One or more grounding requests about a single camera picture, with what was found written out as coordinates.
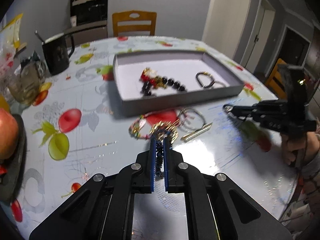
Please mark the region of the person's right hand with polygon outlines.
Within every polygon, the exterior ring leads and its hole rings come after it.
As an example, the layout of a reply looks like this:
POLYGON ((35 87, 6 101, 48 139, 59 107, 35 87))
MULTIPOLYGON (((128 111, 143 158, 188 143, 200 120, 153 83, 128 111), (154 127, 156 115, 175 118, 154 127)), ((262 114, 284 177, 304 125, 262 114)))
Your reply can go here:
POLYGON ((304 164, 309 163, 319 152, 319 137, 315 132, 308 132, 302 138, 291 140, 287 135, 281 134, 282 156, 287 165, 296 160, 293 153, 297 150, 304 152, 304 164))

